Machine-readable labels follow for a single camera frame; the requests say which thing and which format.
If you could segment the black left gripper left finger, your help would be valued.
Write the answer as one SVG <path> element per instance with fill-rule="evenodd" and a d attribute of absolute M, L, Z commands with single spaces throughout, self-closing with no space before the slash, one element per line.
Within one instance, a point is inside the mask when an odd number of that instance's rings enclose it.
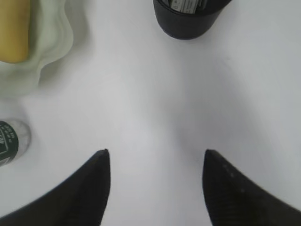
<path fill-rule="evenodd" d="M 32 203 L 0 219 L 2 226 L 99 226 L 110 194 L 110 154 L 97 151 L 75 173 Z"/>

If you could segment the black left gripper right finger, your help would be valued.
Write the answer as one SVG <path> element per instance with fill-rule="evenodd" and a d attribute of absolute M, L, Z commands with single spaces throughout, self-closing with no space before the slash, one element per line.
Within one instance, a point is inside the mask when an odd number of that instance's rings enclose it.
<path fill-rule="evenodd" d="M 206 150 L 203 194 L 214 226 L 299 226 L 301 212 L 269 194 L 216 150 Z"/>

